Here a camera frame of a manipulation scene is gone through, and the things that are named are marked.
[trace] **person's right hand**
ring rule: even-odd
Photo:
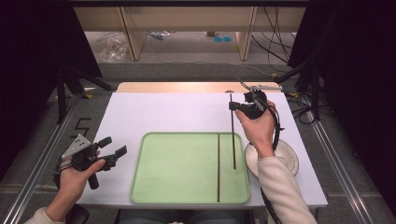
[[[260,158],[275,156],[273,151],[273,135],[275,129],[274,118],[269,109],[275,110],[275,104],[267,101],[271,106],[258,119],[249,119],[244,112],[235,110],[236,117],[241,121],[247,140],[256,148]]]

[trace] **black cable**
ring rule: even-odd
[[[285,56],[286,56],[286,58],[288,60],[289,59],[289,53],[286,51],[286,49],[284,47],[285,45],[282,42],[282,37],[280,36],[280,29],[279,29],[279,22],[278,22],[279,7],[276,7],[276,10],[275,10],[275,15],[276,15],[275,24],[272,23],[272,21],[271,21],[269,15],[267,13],[267,10],[265,9],[265,7],[263,9],[264,9],[264,12],[265,12],[265,15],[266,15],[268,21],[270,22],[271,28],[273,30],[273,36],[272,36],[271,39],[272,39],[272,41],[274,41],[274,35],[276,35],[277,39],[280,42],[280,45],[282,46],[283,53],[285,53]]]
[[[280,59],[281,61],[283,61],[284,63],[287,63],[288,61],[286,61],[285,59],[279,57],[277,54],[275,54],[274,52],[272,52],[270,49],[266,48],[265,46],[263,46],[259,41],[256,40],[256,38],[252,35],[251,36],[253,38],[253,40],[262,48],[265,49],[266,51],[268,51],[268,53],[271,53],[272,55],[276,56],[278,59]]]
[[[274,70],[279,71],[279,70],[275,69],[275,68],[271,65],[271,62],[270,62],[270,55],[269,55],[269,54],[267,54],[267,60],[268,60],[268,63],[270,64],[270,66],[271,66]]]
[[[274,211],[274,207],[271,205],[271,202],[268,200],[267,196],[265,196],[264,191],[262,191],[262,199],[264,200],[265,207],[267,208],[268,213],[274,220],[276,224],[282,224],[279,217],[277,216],[276,212]]]
[[[262,36],[264,36],[264,38],[265,39],[267,39],[267,40],[269,40],[269,41],[272,41],[273,42],[273,44],[276,44],[276,45],[280,45],[280,46],[282,46],[282,44],[280,44],[280,43],[277,43],[277,42],[275,42],[274,40],[271,40],[270,38],[268,38],[265,34],[264,34],[264,32],[262,32]],[[290,46],[287,46],[287,45],[283,45],[283,47],[285,47],[285,48],[288,48],[288,49],[292,49],[292,47],[290,47]]]
[[[297,105],[303,106],[303,108],[298,108],[298,109],[292,110],[292,111],[291,111],[291,114],[295,114],[295,113],[298,112],[298,114],[293,115],[293,117],[294,117],[295,119],[298,119],[302,124],[311,124],[311,123],[313,123],[315,120],[305,121],[305,120],[303,120],[302,116],[303,116],[303,114],[305,114],[305,113],[311,111],[311,110],[312,110],[312,107],[311,107],[311,105],[308,105],[308,104],[302,102],[300,98],[301,98],[301,95],[299,95],[299,96],[297,96],[297,97],[292,96],[292,97],[289,98],[288,102],[294,102],[294,103],[296,103]],[[330,105],[324,104],[324,105],[319,105],[318,108],[323,108],[323,107],[328,107],[328,106],[330,106]],[[321,114],[323,114],[323,115],[327,115],[327,116],[334,117],[333,114],[328,114],[328,113],[325,113],[325,112],[323,112],[323,111],[319,111],[319,113],[321,113]]]
[[[279,141],[279,135],[280,135],[280,131],[282,131],[282,129],[280,128],[280,121],[279,121],[279,114],[277,112],[277,110],[273,107],[268,105],[267,103],[265,103],[260,97],[258,97],[256,94],[253,93],[254,99],[260,101],[260,103],[270,111],[272,117],[274,118],[274,122],[275,122],[275,137],[274,137],[274,142],[273,142],[273,150],[276,150],[277,147],[277,143]]]

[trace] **cable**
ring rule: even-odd
[[[263,46],[261,43],[259,43],[259,41],[256,40],[256,38],[252,35],[251,36],[253,38],[253,40],[262,48],[265,49],[266,51],[268,51],[269,53],[271,53],[272,55],[276,56],[278,59],[280,59],[281,61],[283,61],[284,63],[287,63],[288,61],[286,61],[285,59],[279,57],[277,54],[273,53],[271,50],[267,49],[265,46]]]
[[[281,44],[281,43],[277,43],[277,42],[275,42],[274,40],[268,38],[268,37],[264,34],[264,32],[262,32],[262,36],[264,36],[265,39],[267,39],[267,40],[269,40],[269,41],[272,41],[272,42],[273,42],[274,44],[276,44],[276,45],[280,45],[280,46],[283,46],[283,47],[285,47],[285,48],[292,49],[292,47],[290,47],[290,46],[283,45],[283,44]]]
[[[308,104],[305,104],[304,102],[301,101],[300,98],[301,98],[301,94],[299,94],[298,96],[291,96],[291,97],[288,99],[288,102],[294,102],[294,103],[296,103],[297,105],[300,105],[300,106],[303,107],[303,108],[298,108],[298,109],[292,110],[292,111],[291,111],[291,114],[297,113],[296,115],[293,115],[293,117],[294,117],[295,119],[298,119],[302,124],[311,124],[311,123],[315,122],[315,121],[316,121],[315,119],[309,120],[309,121],[303,120],[303,115],[304,115],[305,113],[311,111],[311,110],[312,110],[312,106],[311,106],[311,105],[308,105]],[[328,105],[328,104],[324,104],[324,105],[319,105],[318,108],[329,107],[329,106],[330,106],[330,105]],[[333,115],[333,114],[328,114],[328,113],[325,113],[325,112],[320,111],[320,110],[319,110],[319,113],[320,113],[320,114],[323,114],[323,115],[335,117],[335,115]]]
[[[261,99],[259,96],[257,96],[257,94],[254,93],[253,89],[251,89],[243,81],[240,81],[240,83],[245,89],[247,89],[252,94],[252,96],[253,96],[253,98],[255,100],[259,101],[258,103],[255,102],[254,104],[256,104],[256,106],[258,106],[258,104],[263,105],[266,109],[268,109],[270,111],[272,117],[274,118],[274,122],[275,122],[275,137],[274,137],[274,142],[273,142],[273,150],[276,150],[276,146],[277,146],[277,143],[279,141],[279,133],[280,133],[281,130],[283,130],[283,129],[280,128],[279,114],[278,114],[277,110],[273,106],[269,106],[266,102],[264,102],[263,99]],[[276,212],[274,210],[274,207],[271,205],[271,202],[265,196],[265,193],[264,193],[264,191],[262,189],[261,189],[261,192],[262,192],[262,199],[264,200],[265,207],[267,208],[268,213],[271,215],[272,219],[274,220],[274,222],[276,224],[282,224],[282,222],[280,221],[279,217],[277,216],[277,214],[276,214]]]
[[[280,36],[280,29],[279,29],[279,22],[278,22],[279,8],[276,7],[276,10],[275,10],[275,15],[276,15],[275,24],[272,23],[272,21],[271,21],[269,15],[267,13],[267,10],[265,9],[265,7],[263,9],[264,9],[264,12],[265,12],[265,15],[266,15],[268,21],[270,22],[271,28],[273,30],[273,36],[271,38],[270,46],[271,46],[271,43],[274,42],[274,35],[276,35],[277,39],[280,42],[280,45],[282,46],[282,49],[283,49],[283,52],[285,53],[286,58],[289,59],[289,53],[286,51],[285,46],[284,46],[284,44],[282,42],[282,37]]]

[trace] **green tray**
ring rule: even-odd
[[[244,203],[248,172],[231,133],[147,133],[131,188],[135,203]]]

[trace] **plastic bag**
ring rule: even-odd
[[[100,58],[105,63],[123,63],[128,46],[116,37],[107,40],[107,47],[102,49]]]

